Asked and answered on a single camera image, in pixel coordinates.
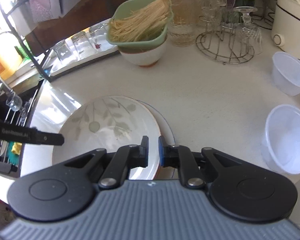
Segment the leaf-patterned ceramic plate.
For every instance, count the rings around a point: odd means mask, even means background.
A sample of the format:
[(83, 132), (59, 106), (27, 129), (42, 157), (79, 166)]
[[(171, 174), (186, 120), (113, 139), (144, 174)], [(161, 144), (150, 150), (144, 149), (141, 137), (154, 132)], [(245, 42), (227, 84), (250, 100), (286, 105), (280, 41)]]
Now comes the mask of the leaf-patterned ceramic plate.
[(125, 96), (96, 98), (77, 109), (61, 127), (62, 146), (55, 146), (52, 164), (58, 164), (97, 148), (115, 152), (149, 138), (148, 166), (134, 168), (130, 179), (152, 180), (159, 167), (159, 125), (142, 103)]

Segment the upturned drinking glass middle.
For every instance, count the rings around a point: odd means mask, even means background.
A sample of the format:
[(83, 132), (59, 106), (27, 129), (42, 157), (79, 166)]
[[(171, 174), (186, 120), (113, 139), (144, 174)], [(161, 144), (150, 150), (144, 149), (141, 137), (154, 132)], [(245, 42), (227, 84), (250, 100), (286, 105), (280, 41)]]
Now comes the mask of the upturned drinking glass middle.
[(80, 31), (71, 37), (71, 40), (78, 53), (80, 60), (85, 59), (95, 53), (93, 46), (91, 45), (86, 32)]

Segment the dry noodle bundle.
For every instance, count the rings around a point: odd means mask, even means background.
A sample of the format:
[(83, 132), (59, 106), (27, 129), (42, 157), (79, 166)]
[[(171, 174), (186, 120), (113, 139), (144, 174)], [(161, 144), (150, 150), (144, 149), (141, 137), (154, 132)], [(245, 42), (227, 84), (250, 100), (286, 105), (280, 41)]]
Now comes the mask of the dry noodle bundle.
[(127, 17), (109, 21), (109, 40), (113, 43), (151, 41), (161, 35), (172, 18), (171, 0), (154, 0)]

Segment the upturned drinking glass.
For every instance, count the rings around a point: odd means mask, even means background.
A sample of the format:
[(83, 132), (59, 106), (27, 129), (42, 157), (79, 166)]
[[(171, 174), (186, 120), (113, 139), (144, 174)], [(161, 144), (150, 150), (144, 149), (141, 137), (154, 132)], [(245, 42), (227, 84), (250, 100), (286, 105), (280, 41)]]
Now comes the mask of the upturned drinking glass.
[(68, 64), (70, 62), (72, 57), (72, 51), (66, 44), (65, 40), (61, 40), (58, 43), (56, 43), (52, 49), (57, 54), (57, 57), (59, 61), (61, 61), (61, 63)]
[(86, 32), (80, 31), (71, 37), (71, 40), (78, 53), (80, 60), (85, 59), (95, 53), (93, 46), (91, 45)]
[(113, 48), (106, 39), (107, 30), (104, 23), (98, 23), (91, 26), (89, 28), (89, 34), (97, 51), (106, 51)]

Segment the white ceramic bowl under colander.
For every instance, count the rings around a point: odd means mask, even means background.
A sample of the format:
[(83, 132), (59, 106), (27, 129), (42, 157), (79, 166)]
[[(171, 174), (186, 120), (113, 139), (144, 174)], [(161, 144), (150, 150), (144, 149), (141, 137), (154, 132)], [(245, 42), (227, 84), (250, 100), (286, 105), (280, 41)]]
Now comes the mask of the white ceramic bowl under colander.
[(118, 47), (118, 51), (129, 63), (139, 67), (151, 67), (155, 65), (166, 52), (167, 37), (164, 42), (152, 49), (123, 48)]

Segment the black metal shelf rack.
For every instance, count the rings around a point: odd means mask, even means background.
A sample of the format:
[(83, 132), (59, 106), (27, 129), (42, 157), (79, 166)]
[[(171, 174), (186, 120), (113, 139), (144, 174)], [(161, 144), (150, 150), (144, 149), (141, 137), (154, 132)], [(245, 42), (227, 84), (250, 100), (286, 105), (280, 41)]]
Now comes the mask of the black metal shelf rack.
[(1, 13), (9, 32), (17, 38), (38, 72), (54, 81), (80, 68), (51, 77), (53, 46), (110, 19), (124, 1), (127, 0), (14, 0)]

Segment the upturned drinking glass right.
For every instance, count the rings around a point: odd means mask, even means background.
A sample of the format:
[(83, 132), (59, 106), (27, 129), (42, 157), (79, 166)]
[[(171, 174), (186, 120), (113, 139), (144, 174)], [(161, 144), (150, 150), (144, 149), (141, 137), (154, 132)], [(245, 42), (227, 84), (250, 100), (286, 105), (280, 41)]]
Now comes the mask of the upturned drinking glass right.
[(89, 34), (97, 51), (106, 51), (113, 48), (106, 39), (107, 30), (104, 23), (98, 23), (91, 26), (89, 28)]

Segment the white glass tray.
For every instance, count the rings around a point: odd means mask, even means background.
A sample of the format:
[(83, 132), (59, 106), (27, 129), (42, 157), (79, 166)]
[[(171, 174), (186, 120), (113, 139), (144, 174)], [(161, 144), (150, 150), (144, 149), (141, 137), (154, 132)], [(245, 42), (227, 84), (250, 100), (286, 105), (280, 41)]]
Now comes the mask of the white glass tray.
[[(104, 23), (106, 25), (106, 30), (108, 31), (109, 20), (104, 20), (104, 21), (102, 21), (100, 23)], [(77, 53), (77, 51), (75, 49), (75, 46), (74, 46), (74, 44), (73, 44), (73, 42), (71, 40), (71, 37), (66, 38), (65, 42), (69, 46), (70, 50), (72, 51), (71, 60), (70, 60), (70, 62), (68, 64), (61, 63), (61, 61), (59, 61), (59, 59), (58, 59), (57, 54), (55, 53), (55, 51), (52, 50), (53, 53), (51, 54), (51, 57), (53, 59), (55, 59), (55, 60), (53, 61), (51, 69), (50, 69), (50, 76), (51, 77), (60, 76), (63, 73), (66, 73), (66, 72), (69, 72), (71, 70), (76, 70), (78, 68), (84, 67), (84, 66), (92, 63), (95, 60), (100, 60), (100, 59), (105, 58), (106, 56), (110, 56), (110, 55), (113, 55), (113, 54), (117, 53), (117, 46), (115, 46), (115, 45), (112, 45), (113, 48), (111, 48), (109, 50), (106, 50), (106, 51), (97, 51), (96, 48), (95, 48), (95, 46), (94, 46), (94, 43), (92, 41), (92, 38), (91, 38), (91, 36), (89, 34), (89, 28), (84, 29), (83, 31), (86, 32), (87, 37), (89, 38), (89, 41), (90, 41), (91, 45), (93, 46), (93, 48), (95, 50), (95, 53), (93, 55), (85, 58), (85, 59), (80, 60), (78, 58), (78, 53)]]

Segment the red-lidded clear plastic jar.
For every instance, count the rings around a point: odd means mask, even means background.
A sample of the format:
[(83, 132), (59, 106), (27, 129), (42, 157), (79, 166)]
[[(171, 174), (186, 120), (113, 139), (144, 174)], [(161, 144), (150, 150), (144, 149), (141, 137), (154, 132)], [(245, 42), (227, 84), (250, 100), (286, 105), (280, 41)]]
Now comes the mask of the red-lidded clear plastic jar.
[(187, 47), (195, 40), (194, 0), (171, 0), (173, 18), (168, 28), (171, 42), (175, 46)]

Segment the green colander basket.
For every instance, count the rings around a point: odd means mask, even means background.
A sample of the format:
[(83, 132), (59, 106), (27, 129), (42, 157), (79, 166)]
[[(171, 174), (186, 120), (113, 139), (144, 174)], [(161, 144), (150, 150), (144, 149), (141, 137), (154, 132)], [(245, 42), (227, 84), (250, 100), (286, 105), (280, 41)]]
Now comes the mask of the green colander basket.
[(107, 41), (122, 48), (150, 49), (161, 45), (172, 20), (171, 0), (128, 0), (108, 22)]

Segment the white electric cooking pot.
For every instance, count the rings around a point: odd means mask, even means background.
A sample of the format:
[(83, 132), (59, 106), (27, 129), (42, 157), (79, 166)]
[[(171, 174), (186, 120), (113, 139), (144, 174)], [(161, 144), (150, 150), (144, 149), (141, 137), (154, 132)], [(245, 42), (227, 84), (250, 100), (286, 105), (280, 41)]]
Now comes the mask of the white electric cooking pot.
[(277, 0), (271, 38), (280, 49), (300, 59), (300, 0)]

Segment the translucent plastic bowl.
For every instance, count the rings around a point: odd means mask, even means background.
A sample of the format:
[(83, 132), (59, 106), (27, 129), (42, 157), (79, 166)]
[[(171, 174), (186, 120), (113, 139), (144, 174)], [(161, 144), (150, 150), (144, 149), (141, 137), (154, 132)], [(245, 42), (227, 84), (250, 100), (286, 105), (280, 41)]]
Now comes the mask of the translucent plastic bowl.
[(271, 77), (274, 85), (289, 96), (300, 94), (300, 60), (278, 51), (273, 55), (272, 61)]
[(277, 173), (300, 174), (300, 109), (279, 105), (270, 111), (262, 138), (262, 157)]

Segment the upturned drinking glass left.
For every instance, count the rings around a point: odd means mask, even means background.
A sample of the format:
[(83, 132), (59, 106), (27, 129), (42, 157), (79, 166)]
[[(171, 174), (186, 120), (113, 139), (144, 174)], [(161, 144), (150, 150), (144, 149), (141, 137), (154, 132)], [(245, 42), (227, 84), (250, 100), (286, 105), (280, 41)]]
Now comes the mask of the upturned drinking glass left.
[(56, 43), (52, 49), (57, 54), (57, 57), (59, 61), (61, 61), (61, 63), (68, 64), (70, 62), (72, 57), (72, 51), (66, 44), (65, 40), (61, 40), (58, 43)]

